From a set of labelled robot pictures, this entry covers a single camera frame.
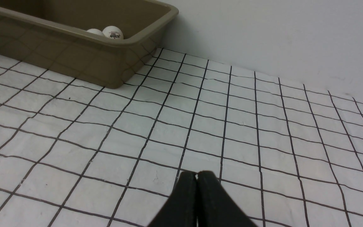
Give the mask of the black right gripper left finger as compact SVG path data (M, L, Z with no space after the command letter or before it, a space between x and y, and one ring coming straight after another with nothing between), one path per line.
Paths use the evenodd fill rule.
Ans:
M194 172L182 172L163 207L149 227L195 227L197 180Z

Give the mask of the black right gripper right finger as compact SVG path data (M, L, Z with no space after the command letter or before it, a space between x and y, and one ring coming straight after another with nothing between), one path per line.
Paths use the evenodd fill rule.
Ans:
M211 171L198 173L199 227L256 227L222 187Z

